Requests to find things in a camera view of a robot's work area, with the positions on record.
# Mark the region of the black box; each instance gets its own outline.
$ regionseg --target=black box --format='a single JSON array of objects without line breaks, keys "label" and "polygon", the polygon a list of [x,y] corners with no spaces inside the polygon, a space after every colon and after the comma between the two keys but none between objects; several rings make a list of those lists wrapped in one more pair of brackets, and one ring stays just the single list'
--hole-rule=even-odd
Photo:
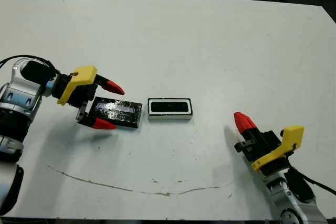
[{"label": "black box", "polygon": [[89,116],[96,116],[115,125],[138,128],[142,104],[103,97],[93,101]]}]

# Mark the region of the scratch mark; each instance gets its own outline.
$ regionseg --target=scratch mark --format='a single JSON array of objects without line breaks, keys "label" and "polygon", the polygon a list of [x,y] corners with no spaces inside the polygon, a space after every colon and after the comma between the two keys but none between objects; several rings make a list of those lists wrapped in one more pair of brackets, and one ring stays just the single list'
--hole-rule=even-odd
[{"label": "scratch mark", "polygon": [[188,190],[188,191],[184,191],[182,193],[178,193],[178,195],[187,194],[187,193],[190,193],[191,191],[205,190],[205,189],[211,189],[211,188],[219,188],[219,186],[209,186],[209,187],[195,188],[195,189],[191,189],[191,190]]},{"label": "scratch mark", "polygon": [[172,195],[172,193],[148,193],[148,194],[155,194],[155,195],[162,195],[162,196],[168,196],[170,197]]},{"label": "scratch mark", "polygon": [[86,183],[90,183],[90,184],[94,184],[94,185],[98,185],[98,186],[106,186],[106,187],[110,187],[110,188],[114,188],[114,189],[119,189],[119,190],[124,190],[124,191],[133,191],[133,190],[130,190],[130,189],[126,189],[126,188],[122,188],[122,187],[118,187],[118,186],[111,186],[111,185],[107,185],[107,184],[103,184],[103,183],[98,183],[98,182],[92,182],[90,180],[86,180],[86,179],[82,179],[82,178],[77,178],[77,177],[74,177],[74,176],[71,176],[69,174],[66,174],[64,172],[61,172],[60,170],[57,170],[51,166],[47,166],[49,169],[52,169],[58,173],[61,173],[69,178],[73,178],[75,180],[78,180],[78,181],[82,181],[82,182],[86,182]]},{"label": "scratch mark", "polygon": [[57,173],[60,173],[66,177],[69,177],[69,178],[72,178],[72,179],[75,179],[75,180],[78,180],[78,181],[81,181],[81,182],[86,182],[86,183],[90,183],[90,184],[93,184],[93,185],[97,185],[97,186],[104,186],[104,187],[109,187],[109,188],[113,188],[113,189],[118,189],[118,190],[122,190],[122,191],[129,191],[129,192],[132,192],[132,193],[138,193],[138,194],[149,194],[149,195],[161,195],[161,196],[165,196],[165,197],[170,197],[172,195],[183,195],[183,194],[188,194],[192,191],[198,191],[198,190],[206,190],[206,189],[218,189],[218,188],[224,188],[224,187],[227,187],[229,186],[230,184],[232,184],[236,179],[234,179],[233,181],[231,181],[230,183],[224,185],[224,186],[209,186],[209,187],[200,187],[200,188],[194,188],[194,189],[190,189],[190,190],[187,190],[187,191],[183,191],[181,193],[170,193],[170,192],[166,192],[166,193],[152,193],[152,192],[149,192],[149,191],[136,191],[136,190],[131,190],[131,189],[127,189],[127,188],[123,188],[123,187],[119,187],[119,186],[112,186],[112,185],[108,185],[108,184],[104,184],[104,183],[99,183],[99,182],[94,182],[94,181],[91,181],[91,180],[86,180],[86,179],[83,179],[83,178],[78,178],[78,177],[75,177],[75,176],[72,176],[70,174],[67,174],[65,172],[62,172],[58,169],[55,169],[49,165],[47,165],[47,167],[51,170],[53,170],[54,172],[57,172]]}]

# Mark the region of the black rectangular object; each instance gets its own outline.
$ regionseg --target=black rectangular object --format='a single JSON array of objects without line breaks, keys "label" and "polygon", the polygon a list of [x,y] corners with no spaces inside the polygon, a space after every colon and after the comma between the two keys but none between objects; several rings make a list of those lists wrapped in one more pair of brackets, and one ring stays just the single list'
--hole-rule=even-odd
[{"label": "black rectangular object", "polygon": [[152,102],[153,112],[188,112],[186,102]]},{"label": "black rectangular object", "polygon": [[191,119],[190,98],[148,98],[148,119]]},{"label": "black rectangular object", "polygon": [[96,97],[89,116],[96,116],[115,125],[138,128],[142,104]]}]

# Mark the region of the small white box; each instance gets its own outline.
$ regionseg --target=small white box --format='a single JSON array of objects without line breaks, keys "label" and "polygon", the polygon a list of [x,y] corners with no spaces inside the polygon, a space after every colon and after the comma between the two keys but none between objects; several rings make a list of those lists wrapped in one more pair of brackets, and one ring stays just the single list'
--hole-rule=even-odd
[{"label": "small white box", "polygon": [[189,98],[148,98],[149,119],[191,119]]}]

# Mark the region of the wire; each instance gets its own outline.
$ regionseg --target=wire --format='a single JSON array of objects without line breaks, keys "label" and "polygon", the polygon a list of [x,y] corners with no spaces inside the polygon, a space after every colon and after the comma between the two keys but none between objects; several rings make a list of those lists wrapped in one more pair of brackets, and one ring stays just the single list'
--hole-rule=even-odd
[{"label": "wire", "polygon": [[31,58],[31,59],[39,60],[43,62],[45,65],[47,65],[54,73],[60,74],[60,72],[54,67],[54,65],[49,60],[43,59],[41,57],[33,56],[33,55],[15,55],[15,56],[8,57],[0,61],[0,68],[2,68],[3,65],[6,64],[8,61],[15,59],[15,58]]},{"label": "wire", "polygon": [[289,157],[289,155],[286,155],[286,162],[287,162],[287,164],[288,164],[288,166],[289,166],[289,169],[292,169],[294,172],[296,172],[297,174],[299,174],[299,175],[300,175],[304,180],[306,180],[307,182],[309,182],[309,183],[311,183],[311,184],[313,184],[313,185],[317,185],[317,186],[321,187],[322,189],[327,190],[328,192],[330,192],[330,193],[336,195],[336,190],[334,190],[334,189],[332,189],[332,188],[330,188],[330,187],[328,187],[328,186],[326,186],[326,185],[324,185],[324,184],[321,184],[320,182],[317,182],[317,181],[315,181],[315,180],[313,180],[313,179],[307,177],[305,174],[302,174],[302,173],[300,173],[298,170],[296,170],[296,169],[290,164],[290,162],[289,162],[289,158],[288,158],[288,157]]}]

